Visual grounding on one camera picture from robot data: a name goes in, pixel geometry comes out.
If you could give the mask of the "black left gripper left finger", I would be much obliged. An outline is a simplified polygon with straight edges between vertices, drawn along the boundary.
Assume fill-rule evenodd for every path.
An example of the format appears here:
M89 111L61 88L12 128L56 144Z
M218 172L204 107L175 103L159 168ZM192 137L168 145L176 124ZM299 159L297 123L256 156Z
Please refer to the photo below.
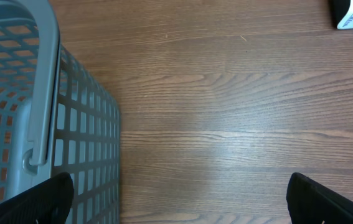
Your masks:
M65 223L73 195L73 180L62 172L0 203L0 223Z

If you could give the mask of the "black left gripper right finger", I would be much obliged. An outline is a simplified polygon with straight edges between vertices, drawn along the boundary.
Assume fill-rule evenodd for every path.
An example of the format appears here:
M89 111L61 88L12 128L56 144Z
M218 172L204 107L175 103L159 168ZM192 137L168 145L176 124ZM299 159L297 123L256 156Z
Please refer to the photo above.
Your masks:
M286 201L292 224L353 223L353 201L299 172L290 177Z

